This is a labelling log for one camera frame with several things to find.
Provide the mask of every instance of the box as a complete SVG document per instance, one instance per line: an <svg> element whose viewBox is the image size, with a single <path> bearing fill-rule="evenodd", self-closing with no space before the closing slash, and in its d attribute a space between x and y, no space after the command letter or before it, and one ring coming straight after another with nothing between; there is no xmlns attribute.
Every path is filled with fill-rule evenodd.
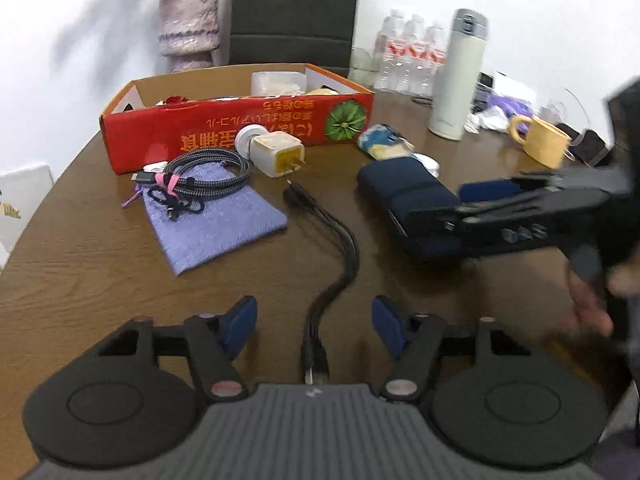
<svg viewBox="0 0 640 480"><path fill-rule="evenodd" d="M246 97L254 72L290 70L306 75L307 91L338 95ZM189 101L156 106L171 96ZM373 94L311 64L233 65L131 81L100 116L111 167L118 174L172 160L196 148L231 148L240 128L262 124L305 146L353 142L369 120Z"/></svg>

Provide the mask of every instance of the white thermos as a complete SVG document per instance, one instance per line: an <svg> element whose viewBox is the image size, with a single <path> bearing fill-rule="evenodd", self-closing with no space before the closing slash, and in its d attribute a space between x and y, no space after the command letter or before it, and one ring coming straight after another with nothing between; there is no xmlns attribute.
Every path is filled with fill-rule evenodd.
<svg viewBox="0 0 640 480"><path fill-rule="evenodd" d="M447 60L436 76L429 129L445 139L460 140L476 90L488 32L487 19L470 9L453 18Z"/></svg>

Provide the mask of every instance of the purple ceramic vase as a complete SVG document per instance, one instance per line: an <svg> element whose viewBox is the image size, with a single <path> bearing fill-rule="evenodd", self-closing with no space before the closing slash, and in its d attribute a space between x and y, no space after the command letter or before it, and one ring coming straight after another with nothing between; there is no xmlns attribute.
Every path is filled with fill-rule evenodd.
<svg viewBox="0 0 640 480"><path fill-rule="evenodd" d="M160 54L171 72L213 66L220 45L218 0L160 0Z"/></svg>

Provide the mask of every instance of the round black disc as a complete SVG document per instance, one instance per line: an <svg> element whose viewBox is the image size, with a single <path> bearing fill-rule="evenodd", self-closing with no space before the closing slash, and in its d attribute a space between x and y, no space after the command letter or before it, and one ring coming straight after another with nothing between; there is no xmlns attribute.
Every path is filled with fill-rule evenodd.
<svg viewBox="0 0 640 480"><path fill-rule="evenodd" d="M431 414L457 450L514 470L576 460L607 419L597 388L534 357L494 358L459 373L436 389Z"/></svg>
<svg viewBox="0 0 640 480"><path fill-rule="evenodd" d="M184 440L197 416L196 395L183 380L153 366L105 358L99 366L60 370L23 411L42 458L95 469L162 454Z"/></svg>

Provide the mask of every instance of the yellow mug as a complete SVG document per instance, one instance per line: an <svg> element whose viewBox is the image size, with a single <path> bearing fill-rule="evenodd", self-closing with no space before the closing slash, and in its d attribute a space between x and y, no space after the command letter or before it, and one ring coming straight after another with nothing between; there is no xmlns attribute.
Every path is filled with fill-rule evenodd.
<svg viewBox="0 0 640 480"><path fill-rule="evenodd" d="M529 125L527 139L523 139L518 133L520 123ZM571 137L552 124L537 117L531 118L524 115L511 118L509 134L518 144L524 146L523 150L527 155L553 170L560 167L564 152L571 141Z"/></svg>

